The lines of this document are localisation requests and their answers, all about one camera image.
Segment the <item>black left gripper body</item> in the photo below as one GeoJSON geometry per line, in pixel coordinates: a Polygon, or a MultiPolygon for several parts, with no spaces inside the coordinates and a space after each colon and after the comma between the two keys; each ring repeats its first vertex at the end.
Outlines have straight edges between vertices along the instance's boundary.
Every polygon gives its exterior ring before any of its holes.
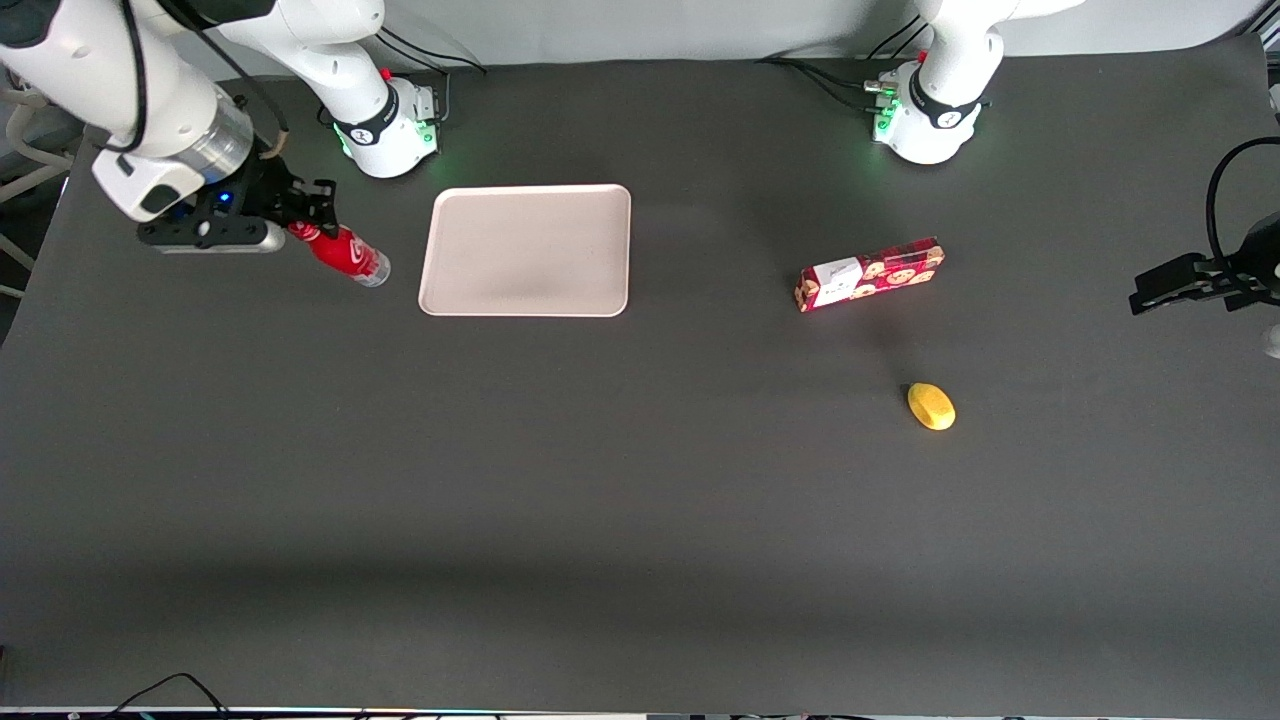
{"type": "Polygon", "coordinates": [[[1256,223],[1245,234],[1242,246],[1231,255],[1231,269],[1236,278],[1251,287],[1252,295],[1239,295],[1234,307],[1279,301],[1279,213],[1256,223]]]}

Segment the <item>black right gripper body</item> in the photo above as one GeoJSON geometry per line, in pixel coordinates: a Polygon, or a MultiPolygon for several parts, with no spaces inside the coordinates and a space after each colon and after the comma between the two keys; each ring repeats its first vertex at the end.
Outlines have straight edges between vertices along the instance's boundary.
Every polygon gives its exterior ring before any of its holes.
{"type": "Polygon", "coordinates": [[[300,183],[282,158],[261,159],[251,152],[238,170],[195,195],[193,222],[198,225],[214,218],[256,217],[284,225],[285,204],[307,195],[300,183]]]}

